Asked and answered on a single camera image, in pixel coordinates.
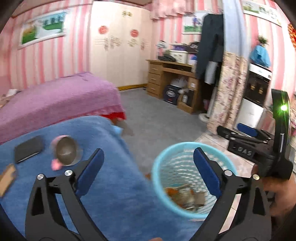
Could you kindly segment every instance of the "ceiling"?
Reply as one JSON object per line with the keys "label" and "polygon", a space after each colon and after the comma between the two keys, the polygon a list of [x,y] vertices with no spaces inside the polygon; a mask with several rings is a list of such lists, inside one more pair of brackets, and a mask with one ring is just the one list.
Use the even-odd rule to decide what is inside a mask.
{"label": "ceiling", "polygon": [[[17,15],[30,10],[32,8],[44,5],[46,3],[56,2],[57,0],[24,0],[13,12],[12,17],[16,17]],[[138,5],[145,5],[150,3],[152,0],[128,0],[123,2],[130,2]]]}

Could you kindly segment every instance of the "purple blanket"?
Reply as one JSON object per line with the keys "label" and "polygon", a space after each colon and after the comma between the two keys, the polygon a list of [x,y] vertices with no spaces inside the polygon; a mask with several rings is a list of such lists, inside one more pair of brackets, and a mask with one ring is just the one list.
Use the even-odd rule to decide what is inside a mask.
{"label": "purple blanket", "polygon": [[91,73],[34,86],[0,109],[0,144],[94,110],[99,115],[124,112],[118,89]]}

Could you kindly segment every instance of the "green led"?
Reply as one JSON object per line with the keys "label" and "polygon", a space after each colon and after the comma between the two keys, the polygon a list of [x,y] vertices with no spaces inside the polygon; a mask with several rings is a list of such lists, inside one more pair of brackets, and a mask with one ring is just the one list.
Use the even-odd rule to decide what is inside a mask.
{"label": "green led", "polygon": [[286,111],[288,109],[287,105],[282,105],[281,110]]}

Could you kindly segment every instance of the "wardrobe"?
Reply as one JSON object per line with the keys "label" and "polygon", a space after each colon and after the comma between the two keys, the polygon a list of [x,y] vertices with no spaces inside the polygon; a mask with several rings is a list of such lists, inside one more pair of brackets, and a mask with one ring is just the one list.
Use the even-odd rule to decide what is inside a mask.
{"label": "wardrobe", "polygon": [[116,87],[147,83],[152,39],[150,11],[94,1],[90,21],[90,71]]}

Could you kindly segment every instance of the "gray floor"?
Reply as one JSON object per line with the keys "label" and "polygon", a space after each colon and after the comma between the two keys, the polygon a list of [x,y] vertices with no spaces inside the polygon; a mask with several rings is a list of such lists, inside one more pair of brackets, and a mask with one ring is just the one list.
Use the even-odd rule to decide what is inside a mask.
{"label": "gray floor", "polygon": [[123,139],[143,173],[149,173],[157,155],[170,145],[195,141],[206,124],[198,114],[190,115],[176,106],[146,94],[143,88],[122,91],[121,101],[127,120]]}

